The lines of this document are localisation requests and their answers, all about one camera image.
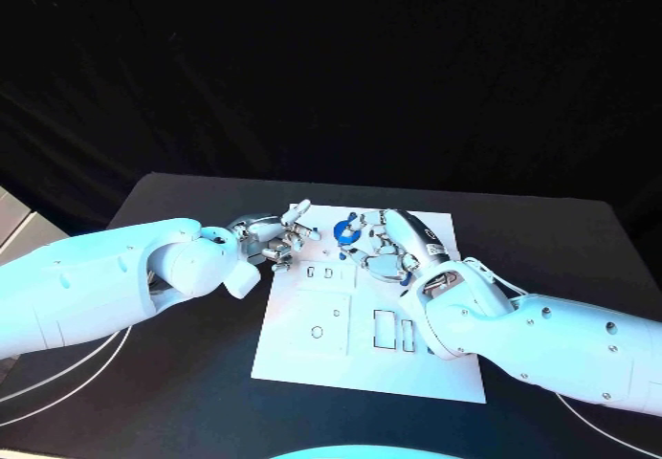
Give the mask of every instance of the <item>robotic arm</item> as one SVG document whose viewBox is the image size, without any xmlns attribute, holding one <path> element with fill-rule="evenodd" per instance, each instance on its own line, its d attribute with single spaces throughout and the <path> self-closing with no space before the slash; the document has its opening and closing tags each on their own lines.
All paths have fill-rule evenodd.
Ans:
<svg viewBox="0 0 662 459">
<path fill-rule="evenodd" d="M 375 255 L 352 246 L 368 225 Z M 452 261 L 433 231 L 403 210 L 351 214 L 334 235 L 341 259 L 349 256 L 383 281 L 411 281 L 399 303 L 442 359 L 479 354 L 525 383 L 662 416 L 662 323 L 531 295 L 475 258 Z"/>
<path fill-rule="evenodd" d="M 287 271 L 305 200 L 282 217 L 247 215 L 227 228 L 176 218 L 73 237 L 0 267 L 0 359 L 110 335 L 225 283 L 244 298 L 256 264 Z"/>
</svg>

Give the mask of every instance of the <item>black table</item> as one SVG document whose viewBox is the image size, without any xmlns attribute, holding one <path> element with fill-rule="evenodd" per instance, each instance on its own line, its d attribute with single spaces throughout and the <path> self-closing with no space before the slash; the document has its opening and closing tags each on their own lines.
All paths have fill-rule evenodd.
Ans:
<svg viewBox="0 0 662 459">
<path fill-rule="evenodd" d="M 112 227 L 172 217 L 218 226 L 244 213 L 279 213 L 302 198 L 332 206 L 450 212 L 462 254 L 530 292 L 662 320 L 658 287 L 602 202 L 152 174 Z M 339 444 L 465 457 L 644 457 L 586 426 L 551 392 L 518 382 L 485 359 L 488 404 L 253 380 L 267 264 L 261 272 L 244 300 L 221 287 L 139 324 L 100 378 L 55 408 L 2 427 L 0 446 L 81 458 L 256 458 Z M 22 356 L 2 393 L 49 376 L 97 345 Z M 110 352 L 3 404 L 0 422 L 62 396 Z M 573 406 L 625 441 L 662 452 L 661 419 Z"/>
</svg>

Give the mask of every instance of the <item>white paper sheet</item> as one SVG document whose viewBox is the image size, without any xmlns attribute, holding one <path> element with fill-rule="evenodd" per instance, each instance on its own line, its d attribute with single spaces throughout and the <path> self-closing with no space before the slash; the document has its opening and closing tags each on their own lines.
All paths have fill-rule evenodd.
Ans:
<svg viewBox="0 0 662 459">
<path fill-rule="evenodd" d="M 251 376 L 484 404 L 476 356 L 443 361 L 432 355 L 416 322 L 414 352 L 407 352 L 411 342 L 403 339 L 411 339 L 411 324 L 403 320 L 410 317 L 397 306 L 406 287 L 380 282 L 349 259 L 338 259 L 332 228 L 351 211 L 370 210 L 312 206 L 300 218 L 303 225 L 318 227 L 324 240 L 306 241 L 293 269 L 274 276 Z M 459 260 L 452 215 L 411 213 Z M 367 235 L 355 246 L 373 252 Z M 391 315 L 375 311 L 394 313 L 394 330 L 384 320 Z M 375 347 L 377 316 L 378 326 L 387 326 L 377 330 L 378 338 L 396 336 L 396 349 Z"/>
</svg>

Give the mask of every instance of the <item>black curtain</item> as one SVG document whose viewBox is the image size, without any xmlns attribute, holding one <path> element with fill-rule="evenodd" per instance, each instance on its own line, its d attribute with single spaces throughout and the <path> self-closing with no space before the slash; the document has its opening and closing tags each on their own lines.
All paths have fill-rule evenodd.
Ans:
<svg viewBox="0 0 662 459">
<path fill-rule="evenodd" d="M 599 199 L 662 273 L 649 4 L 9 0 L 0 184 L 71 234 L 150 171 Z"/>
</svg>

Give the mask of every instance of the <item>black backdrop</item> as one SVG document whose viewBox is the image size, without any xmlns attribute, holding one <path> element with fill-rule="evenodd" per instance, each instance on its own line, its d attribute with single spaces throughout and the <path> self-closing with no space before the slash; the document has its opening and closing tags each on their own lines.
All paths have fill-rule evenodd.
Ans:
<svg viewBox="0 0 662 459">
<path fill-rule="evenodd" d="M 661 16 L 638 2 L 0 11 L 0 184 L 71 234 L 150 171 L 572 196 L 615 206 L 662 275 Z"/>
</svg>

